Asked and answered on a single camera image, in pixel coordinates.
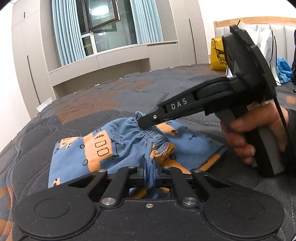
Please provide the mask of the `right human hand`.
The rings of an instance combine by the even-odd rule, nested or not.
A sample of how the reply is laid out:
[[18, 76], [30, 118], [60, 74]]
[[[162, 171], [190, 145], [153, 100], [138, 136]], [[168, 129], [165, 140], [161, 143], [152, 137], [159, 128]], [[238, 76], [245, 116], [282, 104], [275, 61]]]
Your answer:
[[272, 131], [281, 152], [287, 146], [287, 132], [273, 101], [264, 102], [254, 107], [230, 124], [221, 121], [220, 126], [221, 130], [226, 133], [227, 144], [234, 149], [235, 154], [245, 164], [251, 164], [257, 153], [257, 148], [246, 138], [247, 134], [253, 133], [261, 127], [267, 127]]

